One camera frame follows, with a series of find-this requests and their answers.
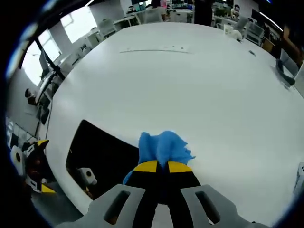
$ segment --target round table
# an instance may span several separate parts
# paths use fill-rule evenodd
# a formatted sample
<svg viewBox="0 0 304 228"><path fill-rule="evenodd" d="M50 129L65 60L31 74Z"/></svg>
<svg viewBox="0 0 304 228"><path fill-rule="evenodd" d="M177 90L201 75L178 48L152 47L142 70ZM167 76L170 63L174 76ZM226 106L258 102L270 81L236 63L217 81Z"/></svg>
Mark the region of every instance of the round table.
<svg viewBox="0 0 304 228"><path fill-rule="evenodd" d="M249 221L272 225L293 198L304 151L304 99L277 78L275 59L222 30L184 23L123 29L70 72L53 98L47 159L86 214L91 199L66 170L85 119L138 146L141 132L187 141L189 166Z"/></svg>

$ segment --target blue cloth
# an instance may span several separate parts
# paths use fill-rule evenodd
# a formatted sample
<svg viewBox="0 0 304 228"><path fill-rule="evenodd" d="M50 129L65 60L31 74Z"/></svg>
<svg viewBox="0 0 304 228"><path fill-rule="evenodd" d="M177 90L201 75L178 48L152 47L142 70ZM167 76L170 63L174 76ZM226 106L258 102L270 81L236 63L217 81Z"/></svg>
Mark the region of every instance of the blue cloth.
<svg viewBox="0 0 304 228"><path fill-rule="evenodd" d="M168 161L187 165L188 161L195 157L191 156L191 151L185 148L186 145L187 143L174 132L165 131L154 136L143 132L138 142L138 164L157 160L163 168ZM123 184L126 184L132 172L126 175Z"/></svg>

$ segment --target cable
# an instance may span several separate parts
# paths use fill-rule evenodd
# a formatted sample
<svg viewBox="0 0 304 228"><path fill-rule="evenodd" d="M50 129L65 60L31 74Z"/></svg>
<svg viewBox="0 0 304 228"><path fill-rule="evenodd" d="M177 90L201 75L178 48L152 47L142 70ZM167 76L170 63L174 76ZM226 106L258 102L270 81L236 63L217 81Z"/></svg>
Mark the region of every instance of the cable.
<svg viewBox="0 0 304 228"><path fill-rule="evenodd" d="M54 96L54 82L52 80L52 96ZM49 127L49 122L51 120L51 114L52 114L52 108L53 108L53 99L51 100L51 107L50 107L50 110L49 110L49 114L48 114L48 122L47 122L47 132L46 132L46 137L45 139L47 139L47 136L48 136L48 127Z"/></svg>
<svg viewBox="0 0 304 228"><path fill-rule="evenodd" d="M31 138L34 138L34 136L32 135L28 140L26 140L25 142L27 143Z"/></svg>

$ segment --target floor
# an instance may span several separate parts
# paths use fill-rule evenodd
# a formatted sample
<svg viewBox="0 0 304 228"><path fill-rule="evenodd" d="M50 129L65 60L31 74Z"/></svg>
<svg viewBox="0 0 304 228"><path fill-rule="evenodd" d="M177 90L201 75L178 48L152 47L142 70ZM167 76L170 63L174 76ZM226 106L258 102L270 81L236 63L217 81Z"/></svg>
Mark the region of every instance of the floor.
<svg viewBox="0 0 304 228"><path fill-rule="evenodd" d="M66 197L56 182L51 183L50 187L56 191L56 194L34 192L32 194L32 202L51 226L54 227L63 222L73 222L82 217L82 214Z"/></svg>

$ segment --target office chair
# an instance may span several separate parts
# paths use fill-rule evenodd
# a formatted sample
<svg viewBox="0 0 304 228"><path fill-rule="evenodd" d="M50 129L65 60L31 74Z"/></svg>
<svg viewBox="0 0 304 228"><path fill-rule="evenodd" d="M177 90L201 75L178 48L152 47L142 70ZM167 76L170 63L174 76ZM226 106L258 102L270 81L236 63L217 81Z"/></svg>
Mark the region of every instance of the office chair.
<svg viewBox="0 0 304 228"><path fill-rule="evenodd" d="M283 65L295 77L299 71L299 67L283 49L281 50L280 60L282 60Z"/></svg>
<svg viewBox="0 0 304 228"><path fill-rule="evenodd" d="M163 22L160 11L157 8L146 10L144 14L144 23L149 24L157 22Z"/></svg>

